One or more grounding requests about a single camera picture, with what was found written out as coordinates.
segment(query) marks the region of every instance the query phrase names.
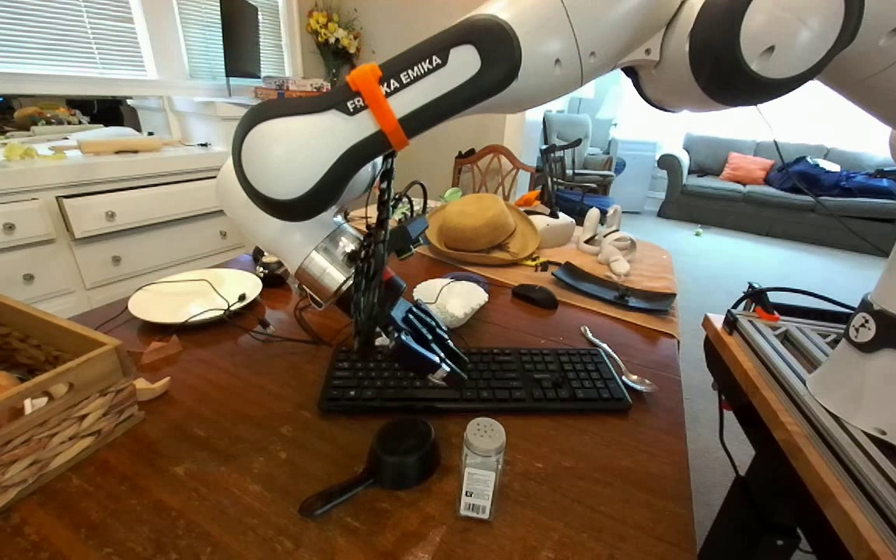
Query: computer mouse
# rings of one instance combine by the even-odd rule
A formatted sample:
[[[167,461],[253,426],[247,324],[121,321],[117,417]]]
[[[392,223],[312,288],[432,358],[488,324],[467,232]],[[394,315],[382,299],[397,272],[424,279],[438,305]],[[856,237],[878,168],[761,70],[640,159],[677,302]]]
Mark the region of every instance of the computer mouse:
[[[448,329],[458,329],[488,302],[488,294],[471,279],[432,277],[413,287],[413,299],[424,302]]]
[[[537,287],[537,282],[516,282],[510,295],[537,309],[559,309],[559,299],[548,287]]]

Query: orange band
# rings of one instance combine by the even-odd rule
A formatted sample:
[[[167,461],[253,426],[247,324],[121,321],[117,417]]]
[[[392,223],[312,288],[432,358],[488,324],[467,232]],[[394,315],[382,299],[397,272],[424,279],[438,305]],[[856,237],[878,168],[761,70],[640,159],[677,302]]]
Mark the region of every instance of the orange band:
[[[406,147],[406,133],[392,112],[379,77],[382,77],[382,73],[375,63],[365,63],[345,74],[347,86],[365,101],[365,107],[374,112],[379,130],[385,133],[388,147],[397,153]]]

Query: pillow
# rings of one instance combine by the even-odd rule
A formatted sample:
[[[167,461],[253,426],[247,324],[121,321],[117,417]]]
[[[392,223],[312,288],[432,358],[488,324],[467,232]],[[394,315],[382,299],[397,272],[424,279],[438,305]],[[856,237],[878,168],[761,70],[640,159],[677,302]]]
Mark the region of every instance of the pillow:
[[[727,153],[722,181],[734,184],[765,184],[765,173],[771,168],[771,159],[746,155],[746,153]]]

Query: hat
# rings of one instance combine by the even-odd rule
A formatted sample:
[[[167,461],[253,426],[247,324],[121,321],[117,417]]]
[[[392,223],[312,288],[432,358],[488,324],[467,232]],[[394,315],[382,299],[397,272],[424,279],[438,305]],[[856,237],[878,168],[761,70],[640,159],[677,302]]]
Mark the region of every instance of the hat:
[[[516,266],[541,250],[537,227],[497,193],[467,193],[430,215],[426,245],[463,266]]]

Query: white cap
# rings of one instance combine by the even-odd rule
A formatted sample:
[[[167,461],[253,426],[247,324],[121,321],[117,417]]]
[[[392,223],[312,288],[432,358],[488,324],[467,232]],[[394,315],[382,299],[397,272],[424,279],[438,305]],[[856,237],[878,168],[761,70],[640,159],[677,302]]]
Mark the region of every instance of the white cap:
[[[492,420],[492,417],[473,417],[467,423],[467,449],[473,455],[497,455],[506,449],[506,431],[503,423]]]

